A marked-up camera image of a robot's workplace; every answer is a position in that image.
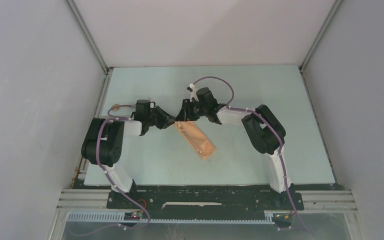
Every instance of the white plastic bracket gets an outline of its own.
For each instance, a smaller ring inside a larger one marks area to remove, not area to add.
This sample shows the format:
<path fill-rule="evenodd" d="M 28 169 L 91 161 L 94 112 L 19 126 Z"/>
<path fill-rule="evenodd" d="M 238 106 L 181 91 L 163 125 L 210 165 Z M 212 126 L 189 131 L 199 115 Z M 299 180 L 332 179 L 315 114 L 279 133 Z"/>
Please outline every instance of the white plastic bracket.
<path fill-rule="evenodd" d="M 114 181 L 114 185 L 123 192 L 128 193 L 132 187 L 133 179 L 128 175 L 122 164 L 114 163 L 112 167 L 103 165 L 109 177 Z M 111 186 L 113 191 L 119 192 L 115 186 Z"/>
<path fill-rule="evenodd" d="M 129 120 L 124 122 L 123 136 L 140 136 L 142 132 L 142 123 L 140 121 Z"/>
<path fill-rule="evenodd" d="M 193 83 L 189 84 L 189 88 L 192 89 L 192 92 L 190 92 L 190 101 L 192 102 L 192 98 L 194 98 L 196 101 L 198 101 L 197 97 L 197 88 Z"/>
<path fill-rule="evenodd" d="M 227 107 L 222 107 L 217 112 L 217 118 L 221 124 L 234 124 L 242 126 L 242 119 L 249 114 L 251 114 L 251 112 L 235 111 L 230 110 Z"/>
<path fill-rule="evenodd" d="M 281 151 L 283 161 L 285 162 L 284 149 L 285 149 L 285 145 L 283 145 L 283 148 Z M 274 150 L 273 155 L 270 155 L 268 153 L 265 153 L 264 155 L 270 158 L 270 161 L 268 162 L 269 169 L 270 169 L 270 187 L 278 193 L 286 191 L 285 178 L 287 180 L 287 188 L 291 186 L 291 179 L 289 178 L 286 162 L 285 162 L 286 176 L 284 175 L 284 170 L 283 170 L 281 158 L 279 155 L 279 148 Z"/>

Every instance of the white wall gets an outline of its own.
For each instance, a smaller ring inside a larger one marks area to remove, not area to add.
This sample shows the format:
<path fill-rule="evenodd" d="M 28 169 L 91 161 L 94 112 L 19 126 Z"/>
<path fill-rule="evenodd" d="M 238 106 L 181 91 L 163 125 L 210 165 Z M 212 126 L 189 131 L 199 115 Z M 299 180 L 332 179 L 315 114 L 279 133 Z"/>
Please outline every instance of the white wall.
<path fill-rule="evenodd" d="M 384 1 L 348 0 L 306 70 L 332 162 L 384 239 Z"/>
<path fill-rule="evenodd" d="M 63 0 L 0 0 L 0 240 L 46 237 L 102 77 Z"/>
<path fill-rule="evenodd" d="M 76 0 L 111 67 L 302 63 L 334 0 Z"/>

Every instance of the orange cloth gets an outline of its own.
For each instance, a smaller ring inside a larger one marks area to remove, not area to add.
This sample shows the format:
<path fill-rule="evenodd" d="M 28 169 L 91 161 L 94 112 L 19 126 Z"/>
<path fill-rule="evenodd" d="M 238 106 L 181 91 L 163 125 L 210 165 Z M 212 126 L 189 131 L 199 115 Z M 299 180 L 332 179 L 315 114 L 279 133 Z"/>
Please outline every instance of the orange cloth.
<path fill-rule="evenodd" d="M 174 126 L 179 133 L 186 139 L 189 145 L 195 149 L 202 160 L 206 160 L 216 151 L 214 145 L 208 137 L 201 131 L 193 121 L 177 121 Z"/>

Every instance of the glass panel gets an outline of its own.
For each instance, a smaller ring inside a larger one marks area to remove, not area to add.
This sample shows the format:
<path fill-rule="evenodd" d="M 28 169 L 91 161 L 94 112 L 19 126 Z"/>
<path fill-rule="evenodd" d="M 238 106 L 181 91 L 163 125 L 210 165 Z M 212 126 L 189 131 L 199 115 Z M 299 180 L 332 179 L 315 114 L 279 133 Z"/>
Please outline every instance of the glass panel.
<path fill-rule="evenodd" d="M 114 223 L 67 222 L 64 240 L 350 240 L 343 214 L 301 214 L 314 236 L 300 229 L 281 230 L 269 224 L 165 224 L 151 223 L 142 229 L 127 229 Z M 294 217 L 292 226 L 301 227 Z M 86 236 L 99 228 L 107 227 Z"/>

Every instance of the aluminum frame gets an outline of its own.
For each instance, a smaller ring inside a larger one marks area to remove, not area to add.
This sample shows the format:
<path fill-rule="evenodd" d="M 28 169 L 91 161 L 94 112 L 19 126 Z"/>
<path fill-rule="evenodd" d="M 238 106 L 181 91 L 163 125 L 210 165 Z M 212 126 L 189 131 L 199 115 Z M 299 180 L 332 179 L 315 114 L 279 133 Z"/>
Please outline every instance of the aluminum frame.
<path fill-rule="evenodd" d="M 100 66 L 104 73 L 107 74 L 104 79 L 100 94 L 95 106 L 94 117 L 98 117 L 102 112 L 103 103 L 105 101 L 105 97 L 107 94 L 109 82 L 112 75 L 112 69 L 109 69 L 106 65 L 98 47 L 95 44 L 95 41 L 92 38 L 74 0 L 65 0 L 67 3 L 67 7 L 72 12 L 75 21 L 77 22 L 80 31 L 84 35 L 86 41 L 91 47 L 93 53 L 99 61 Z M 320 31 L 318 32 L 316 38 L 314 39 L 311 48 L 309 49 L 307 55 L 305 56 L 300 69 L 302 73 L 303 83 L 307 90 L 307 95 L 309 97 L 309 101 L 311 105 L 313 102 L 311 100 L 311 96 L 309 94 L 305 78 L 304 71 L 311 60 L 314 51 L 316 50 L 320 40 L 323 38 L 326 30 L 328 29 L 332 19 L 336 15 L 338 9 L 340 8 L 343 0 L 336 0 L 333 4 L 326 20 L 324 21 Z M 75 176 L 73 180 L 83 179 L 86 175 L 87 169 L 87 161 L 80 157 L 78 168 L 75 170 Z M 81 216 L 85 216 L 86 214 L 95 213 L 96 216 L 104 216 L 104 218 L 108 218 L 111 221 L 114 219 L 119 222 L 120 216 L 124 212 L 131 212 L 133 209 L 107 209 L 107 199 L 110 190 L 100 190 L 100 189 L 64 189 L 61 192 L 60 199 L 58 201 L 55 214 L 52 218 L 51 226 L 49 228 L 48 240 L 61 240 L 63 238 L 64 229 L 67 221 L 76 220 L 72 218 L 72 214 L 76 214 L 78 218 Z M 358 214 L 357 206 L 354 201 L 354 197 L 350 190 L 305 190 L 305 191 L 297 191 L 302 194 L 302 200 L 304 201 L 304 210 L 299 211 L 302 214 L 311 214 L 311 213 L 342 213 L 344 214 L 345 221 L 348 227 L 348 232 L 350 234 L 351 240 L 363 240 L 365 239 L 362 235 L 361 229 L 362 224 L 360 220 L 360 216 Z M 276 213 L 287 213 L 288 211 L 264 211 L 267 216 L 271 216 Z M 82 221 L 90 221 L 96 222 L 97 219 L 90 217 L 82 219 Z M 154 223 L 168 223 L 166 219 L 153 219 Z"/>

